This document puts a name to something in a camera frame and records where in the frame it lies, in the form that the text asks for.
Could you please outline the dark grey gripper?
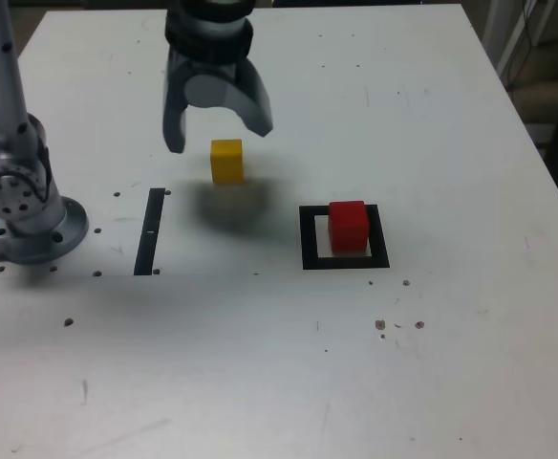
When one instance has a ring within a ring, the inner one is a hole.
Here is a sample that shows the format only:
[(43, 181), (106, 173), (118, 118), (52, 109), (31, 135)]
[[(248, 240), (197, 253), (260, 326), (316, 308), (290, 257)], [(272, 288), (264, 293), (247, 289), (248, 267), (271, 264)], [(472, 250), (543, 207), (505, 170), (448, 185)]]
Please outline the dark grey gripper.
[(168, 150), (182, 154), (185, 148), (185, 111), (225, 108), (259, 137), (273, 129), (267, 90), (248, 58), (216, 65), (168, 52), (163, 85), (162, 133)]

